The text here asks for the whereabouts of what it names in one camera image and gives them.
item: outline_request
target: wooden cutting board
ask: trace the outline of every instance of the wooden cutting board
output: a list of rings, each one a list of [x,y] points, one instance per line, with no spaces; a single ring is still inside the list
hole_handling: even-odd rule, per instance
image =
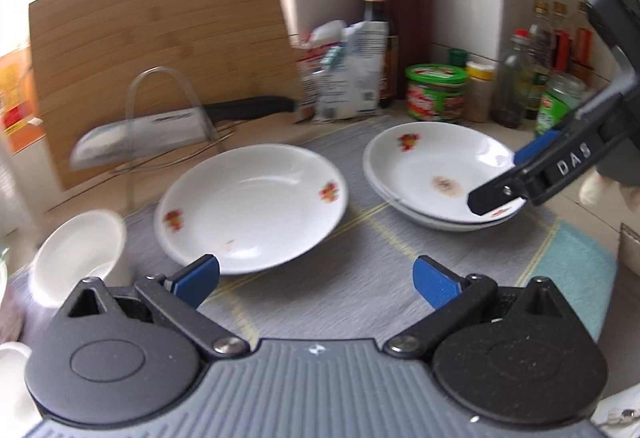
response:
[[[279,0],[37,0],[29,6],[40,115],[65,188],[107,167],[70,171],[90,129],[124,119],[140,72],[171,66],[203,104],[259,95],[300,99]],[[136,116],[188,107],[170,77],[138,88]]]

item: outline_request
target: gray ribbed surface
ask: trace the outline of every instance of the gray ribbed surface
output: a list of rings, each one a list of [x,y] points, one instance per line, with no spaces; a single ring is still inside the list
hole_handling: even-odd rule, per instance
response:
[[[324,351],[314,354],[311,350]],[[30,438],[595,438],[587,422],[511,431],[442,395],[420,362],[380,354],[373,341],[263,341],[218,362],[182,405],[149,424],[108,431],[47,422]]]

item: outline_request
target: white bowl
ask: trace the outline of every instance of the white bowl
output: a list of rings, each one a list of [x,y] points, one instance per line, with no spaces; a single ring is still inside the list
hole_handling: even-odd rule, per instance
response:
[[[483,216],[466,198],[476,187],[513,167],[513,152],[464,126],[408,123],[389,128],[367,145],[367,181],[396,205],[453,224],[485,224],[506,219],[525,204],[516,198]]]
[[[2,438],[22,438],[42,419],[24,382],[31,355],[20,342],[0,345],[0,422]]]
[[[485,229],[487,227],[493,227],[494,225],[501,224],[503,221],[508,220],[518,213],[517,211],[514,211],[513,214],[507,216],[506,218],[486,223],[455,224],[451,222],[444,222],[436,218],[429,218],[428,216],[420,214],[419,212],[413,211],[411,209],[407,209],[403,205],[396,203],[392,198],[386,196],[381,190],[377,189],[374,184],[370,183],[370,186],[376,193],[380,195],[380,198],[389,203],[389,205],[396,209],[400,214],[403,214],[404,216],[409,218],[412,222],[415,222],[418,225],[422,225],[423,227],[436,229],[438,231],[446,231],[450,233],[468,233],[471,231],[479,231],[480,229]]]
[[[91,275],[100,277],[107,287],[130,285],[126,241],[121,216],[105,209],[87,211],[60,225],[31,263],[29,287],[34,300],[58,308],[78,281]]]
[[[221,274],[247,274],[306,253],[346,206],[344,178],[324,157],[293,145],[249,145],[183,174],[160,200],[154,226],[178,263],[212,254]]]
[[[2,247],[1,252],[4,256],[0,258],[0,344],[17,341],[24,323],[24,311],[18,304],[14,290],[8,283],[9,275],[4,261],[7,248]]]

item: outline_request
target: placemat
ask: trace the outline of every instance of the placemat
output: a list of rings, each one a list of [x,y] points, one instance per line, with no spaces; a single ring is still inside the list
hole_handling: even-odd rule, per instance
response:
[[[404,218],[369,187],[362,170],[369,141],[397,124],[377,117],[303,144],[344,174],[349,205],[341,223],[284,265],[223,277],[199,311],[252,344],[260,337],[383,342],[432,311],[412,284],[413,262],[426,254],[457,274],[479,272],[500,285],[548,275],[597,338],[616,274],[614,257],[545,207],[526,206],[501,225],[471,233],[436,231]],[[180,268],[156,240],[154,210],[145,206],[126,220],[126,252],[136,277]],[[22,341],[33,345],[53,311],[29,303],[26,272],[12,282],[28,306]]]

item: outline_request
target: brown stain on plate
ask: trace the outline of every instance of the brown stain on plate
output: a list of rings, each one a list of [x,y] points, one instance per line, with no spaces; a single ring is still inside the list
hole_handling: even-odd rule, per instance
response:
[[[463,193],[462,187],[458,182],[444,176],[434,176],[431,180],[431,185],[436,191],[451,198],[458,198]]]

